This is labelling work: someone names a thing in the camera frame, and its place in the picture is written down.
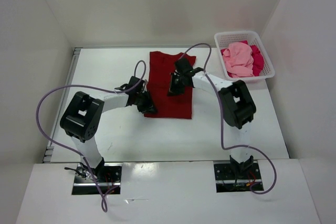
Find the dark red t shirt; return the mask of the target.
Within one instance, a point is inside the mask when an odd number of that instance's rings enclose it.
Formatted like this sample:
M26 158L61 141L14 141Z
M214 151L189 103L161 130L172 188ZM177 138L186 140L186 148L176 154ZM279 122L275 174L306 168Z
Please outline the dark red t shirt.
M146 113L147 118L191 119L193 88L185 88L183 94L169 96L171 73L175 71L174 63L182 56L170 55L160 51L150 52L150 72L147 84L155 114Z

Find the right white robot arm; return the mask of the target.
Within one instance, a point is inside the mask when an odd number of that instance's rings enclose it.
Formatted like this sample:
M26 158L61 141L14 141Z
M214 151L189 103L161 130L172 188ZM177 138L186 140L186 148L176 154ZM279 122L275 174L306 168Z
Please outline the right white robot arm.
M171 73L168 95L183 94L187 87L203 90L216 96L220 111L221 147L230 151L230 172L235 179L243 178L252 168L254 158L248 148L250 123L256 113L255 103L245 82L224 80L202 68Z

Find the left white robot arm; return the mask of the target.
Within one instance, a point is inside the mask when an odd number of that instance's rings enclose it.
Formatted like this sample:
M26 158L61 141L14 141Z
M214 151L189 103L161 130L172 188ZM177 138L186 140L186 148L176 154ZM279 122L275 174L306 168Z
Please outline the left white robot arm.
M96 97L78 91L66 108L60 127L72 138L81 153L82 169L93 182L102 181L108 175L95 139L102 114L132 105L142 114L157 112L145 81L135 88L130 83L124 84L113 92L100 92Z

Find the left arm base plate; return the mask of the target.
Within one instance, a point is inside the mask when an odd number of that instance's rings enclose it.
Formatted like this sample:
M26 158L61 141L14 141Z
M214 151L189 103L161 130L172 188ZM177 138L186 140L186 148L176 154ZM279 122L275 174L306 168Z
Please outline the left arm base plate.
M77 165L76 169L70 168L70 170L75 172L71 193L72 195L99 194L91 175L88 171L85 171L80 164ZM102 193L105 194L106 192L108 192L108 194L120 194L122 164L105 163L104 171L104 175L100 175L96 178Z

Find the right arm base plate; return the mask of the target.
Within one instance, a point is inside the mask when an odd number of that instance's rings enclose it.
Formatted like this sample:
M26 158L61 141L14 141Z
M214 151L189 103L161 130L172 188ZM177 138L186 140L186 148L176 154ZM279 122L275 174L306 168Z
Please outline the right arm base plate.
M257 192L264 191L259 165L254 162L251 171L235 177L229 161L214 162L214 175L217 193L250 191L250 186Z

